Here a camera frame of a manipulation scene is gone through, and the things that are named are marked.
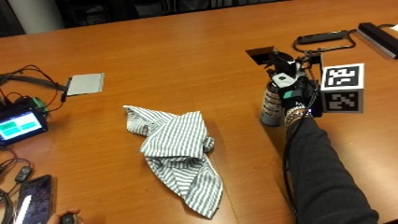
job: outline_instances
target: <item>wire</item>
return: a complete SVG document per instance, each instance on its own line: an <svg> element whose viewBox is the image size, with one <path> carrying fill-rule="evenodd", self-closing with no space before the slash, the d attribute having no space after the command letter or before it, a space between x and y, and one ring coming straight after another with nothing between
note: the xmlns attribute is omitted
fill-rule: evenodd
<svg viewBox="0 0 398 224"><path fill-rule="evenodd" d="M11 201L9 198L9 195L0 189L0 196L2 198L2 201L5 203L5 212L3 212L3 217L1 224L11 224L13 221L13 206L11 206Z"/></svg>
<svg viewBox="0 0 398 224"><path fill-rule="evenodd" d="M13 77L14 75L17 75L17 74L23 74L25 71L34 71L34 72L38 72L38 73L47 79L49 83L51 84L51 88L54 89L54 94L53 94L53 97L51 97L49 103L46 104L46 107L49 107L50 104L53 103L55 97L57 97L57 94L58 94L57 90L62 89L63 87L61 87L61 85L53 81L53 79L49 77L49 75L47 75L47 74L46 74L46 73L45 73L45 72L43 72L35 65L29 64L29 65L23 66L22 68L17 69L15 71L0 75L0 77L1 77L1 79L0 79L0 86L1 86L2 84L5 84L5 82L6 82L9 79L11 79L11 77ZM29 81L29 82L31 82L31 83L37 83L37 84L41 84L41 85L47 86L47 84L43 82L43 80L42 80L42 79L38 79L38 78L25 77L25 78L15 78L15 79L18 79L18 80L26 80L26 81ZM2 94L2 96L3 96L3 98L5 98L5 100L7 100L7 97L6 97L6 95L2 93L2 91L1 91L1 94Z"/></svg>

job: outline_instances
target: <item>table surface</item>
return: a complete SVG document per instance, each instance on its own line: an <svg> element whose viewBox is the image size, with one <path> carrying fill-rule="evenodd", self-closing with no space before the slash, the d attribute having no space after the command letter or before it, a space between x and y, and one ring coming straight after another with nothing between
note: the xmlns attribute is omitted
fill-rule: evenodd
<svg viewBox="0 0 398 224"><path fill-rule="evenodd" d="M176 115L200 111L223 182L211 223L294 223L278 153L284 127L258 121L268 78L244 50L275 46L296 57L299 35L353 29L364 21L395 23L396 7L395 0L296 0L1 38L0 73L35 64L59 83L105 73L103 91L67 97L50 113L49 131L11 146L34 164L33 176L55 177L55 210L77 206L85 223L95 224L210 222L144 163L143 137L125 129L122 106L134 105ZM325 114L316 122L385 222L398 218L398 63L359 34L352 39L356 47L325 52L323 62L364 64L364 113ZM53 94L14 81L1 89L46 102ZM9 157L0 152L1 161Z"/></svg>

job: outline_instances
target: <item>black cable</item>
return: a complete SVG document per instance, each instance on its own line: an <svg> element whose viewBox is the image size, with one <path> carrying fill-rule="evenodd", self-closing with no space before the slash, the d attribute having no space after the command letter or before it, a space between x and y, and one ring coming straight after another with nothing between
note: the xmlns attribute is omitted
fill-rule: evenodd
<svg viewBox="0 0 398 224"><path fill-rule="evenodd" d="M37 78L37 77L15 76L18 74L23 74L25 71L38 72L47 80L42 80L41 78ZM65 88L66 88L65 86L62 86L57 82L54 82L51 80L51 78L49 77L49 75L33 64L23 66L22 68L17 69L15 71L13 71L10 73L1 74L0 75L0 86L2 84L5 84L10 79L25 81L25 82L29 82L33 84L38 84L41 86L54 89L54 94L53 94L53 97L51 97L49 103L46 104L46 107L50 106L50 104L53 103L53 101L57 97L57 94L58 94L57 90L65 91ZM5 103L9 103L9 99L5 95L3 95L3 99L5 99ZM63 104L63 102L61 103L61 105L57 108L54 108L49 111L54 111L54 110L59 109L62 104Z"/></svg>
<svg viewBox="0 0 398 224"><path fill-rule="evenodd" d="M11 224L13 222L13 206L9 195L0 189L0 196L2 198L2 202L5 203L5 212L1 224Z"/></svg>

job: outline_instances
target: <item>crumpled fabric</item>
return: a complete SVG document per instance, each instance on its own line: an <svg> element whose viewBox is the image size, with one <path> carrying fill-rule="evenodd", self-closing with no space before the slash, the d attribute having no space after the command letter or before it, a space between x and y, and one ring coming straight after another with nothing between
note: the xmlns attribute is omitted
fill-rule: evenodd
<svg viewBox="0 0 398 224"><path fill-rule="evenodd" d="M218 209L222 181L206 157L214 138L199 112L176 116L125 105L126 130L146 136L140 146L147 165L160 180L202 216Z"/></svg>

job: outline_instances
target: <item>electronic device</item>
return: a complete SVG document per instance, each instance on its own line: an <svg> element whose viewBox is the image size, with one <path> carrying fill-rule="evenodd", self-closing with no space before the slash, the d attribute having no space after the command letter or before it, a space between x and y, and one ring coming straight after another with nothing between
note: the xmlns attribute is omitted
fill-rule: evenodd
<svg viewBox="0 0 398 224"><path fill-rule="evenodd" d="M75 214L66 213L61 217L61 224L77 224Z"/></svg>
<svg viewBox="0 0 398 224"><path fill-rule="evenodd" d="M347 34L348 31L341 30L341 31L332 31L332 32L315 34L315 35L302 35L296 38L296 42L298 44L311 44L316 42L341 39L347 36Z"/></svg>
<svg viewBox="0 0 398 224"><path fill-rule="evenodd" d="M51 214L51 176L26 181L19 188L14 224L47 223Z"/></svg>
<svg viewBox="0 0 398 224"><path fill-rule="evenodd" d="M369 22L361 22L357 33L392 58L398 59L398 39L380 27Z"/></svg>
<svg viewBox="0 0 398 224"><path fill-rule="evenodd" d="M298 45L308 45L308 44L327 42L337 39L347 39L349 41L349 44L344 46L331 47L331 48L318 48L318 49L298 48ZM335 49L351 49L353 47L355 47L355 42L349 38L349 31L347 30L332 31L320 34L314 34L314 35L300 35L294 41L294 49L299 52L316 53L316 52L324 52Z"/></svg>
<svg viewBox="0 0 398 224"><path fill-rule="evenodd" d="M286 76L295 78L296 66L299 67L298 72L306 74L307 77L306 70L311 69L314 64L319 64L319 71L322 73L322 55L318 53L306 54L303 57L294 59L283 52L272 52L270 53L270 62L264 68L268 68L271 65L274 66L274 69L267 69L266 71L270 77L275 74L286 74ZM311 110L311 115L315 118L322 117L323 108L316 80L310 79L308 81L299 83L299 85L304 86L303 91L299 92L304 104L308 105L311 102L311 108L308 108Z"/></svg>
<svg viewBox="0 0 398 224"><path fill-rule="evenodd" d="M0 147L47 131L47 110L41 100L19 97L0 109Z"/></svg>

